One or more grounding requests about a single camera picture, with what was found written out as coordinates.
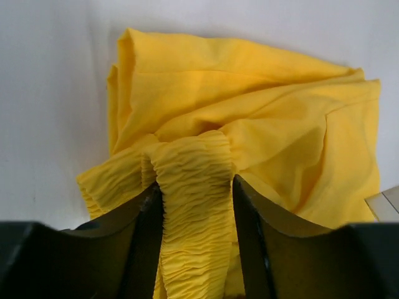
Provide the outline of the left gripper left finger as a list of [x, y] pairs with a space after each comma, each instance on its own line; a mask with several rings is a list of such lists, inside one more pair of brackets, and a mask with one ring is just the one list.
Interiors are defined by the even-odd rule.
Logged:
[[3, 221], [1, 297], [151, 298], [162, 233], [155, 183], [74, 230]]

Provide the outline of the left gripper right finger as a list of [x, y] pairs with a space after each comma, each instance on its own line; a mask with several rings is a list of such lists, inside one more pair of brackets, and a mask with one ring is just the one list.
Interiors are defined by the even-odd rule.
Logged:
[[329, 229], [233, 179], [247, 298], [397, 298], [398, 224]]

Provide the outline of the yellow shorts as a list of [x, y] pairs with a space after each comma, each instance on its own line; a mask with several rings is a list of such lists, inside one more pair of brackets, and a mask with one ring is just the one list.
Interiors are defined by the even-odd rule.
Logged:
[[165, 218], [154, 298], [244, 292], [231, 181], [328, 228], [371, 222], [380, 82], [240, 39], [127, 29], [108, 91], [109, 159], [77, 176], [91, 218], [152, 183]]

